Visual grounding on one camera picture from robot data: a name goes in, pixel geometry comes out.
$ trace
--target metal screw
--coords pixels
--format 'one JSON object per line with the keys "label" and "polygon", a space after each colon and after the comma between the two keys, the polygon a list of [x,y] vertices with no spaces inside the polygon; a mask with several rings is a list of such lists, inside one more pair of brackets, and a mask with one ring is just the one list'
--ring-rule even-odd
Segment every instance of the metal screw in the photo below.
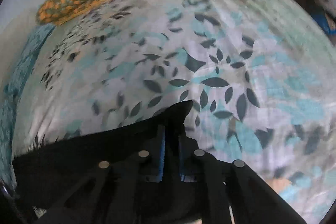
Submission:
{"label": "metal screw", "polygon": [[242,160],[235,160],[235,161],[233,162],[233,164],[234,164],[236,167],[241,168],[241,167],[243,167],[243,166],[245,165],[245,162],[243,162]]}
{"label": "metal screw", "polygon": [[204,156],[205,152],[202,149],[197,149],[194,151],[195,156],[202,157]]}
{"label": "metal screw", "polygon": [[98,164],[99,168],[101,169],[106,169],[107,167],[110,166],[110,163],[106,160],[103,160],[101,161],[99,164]]}
{"label": "metal screw", "polygon": [[149,152],[147,150],[141,150],[139,153],[138,153],[139,157],[141,158],[146,158],[149,156]]}

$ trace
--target bed sheet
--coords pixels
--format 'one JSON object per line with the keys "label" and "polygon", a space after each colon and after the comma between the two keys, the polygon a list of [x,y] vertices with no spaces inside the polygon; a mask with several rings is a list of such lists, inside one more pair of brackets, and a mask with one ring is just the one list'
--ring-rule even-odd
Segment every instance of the bed sheet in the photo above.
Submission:
{"label": "bed sheet", "polygon": [[306,221],[336,197],[336,54],[292,0],[111,0],[45,45],[13,156],[193,100],[187,135],[244,160]]}

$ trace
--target black object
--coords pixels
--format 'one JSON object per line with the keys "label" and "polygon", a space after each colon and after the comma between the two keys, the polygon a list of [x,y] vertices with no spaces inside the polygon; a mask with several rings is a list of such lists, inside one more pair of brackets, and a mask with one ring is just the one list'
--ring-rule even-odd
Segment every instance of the black object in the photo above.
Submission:
{"label": "black object", "polygon": [[216,160],[184,131],[192,101],[124,128],[16,158],[17,193],[36,224],[305,221],[243,161]]}

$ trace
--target blue fabric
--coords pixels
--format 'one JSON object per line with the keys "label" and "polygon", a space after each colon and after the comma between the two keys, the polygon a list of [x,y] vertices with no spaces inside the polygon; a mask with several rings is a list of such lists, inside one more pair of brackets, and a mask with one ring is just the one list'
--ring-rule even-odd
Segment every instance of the blue fabric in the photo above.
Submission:
{"label": "blue fabric", "polygon": [[11,184],[11,142],[16,120],[16,107],[30,76],[41,47],[55,26],[36,27],[28,36],[19,61],[4,89],[5,99],[0,110],[0,177]]}

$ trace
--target bed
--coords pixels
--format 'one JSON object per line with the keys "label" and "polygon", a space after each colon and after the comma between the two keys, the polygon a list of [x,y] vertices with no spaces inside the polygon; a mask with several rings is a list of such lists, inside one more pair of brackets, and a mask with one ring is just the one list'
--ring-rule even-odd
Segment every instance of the bed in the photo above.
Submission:
{"label": "bed", "polygon": [[318,223],[336,198],[335,64],[292,0],[110,0],[41,47],[12,157],[193,100],[185,128],[201,149],[242,159]]}

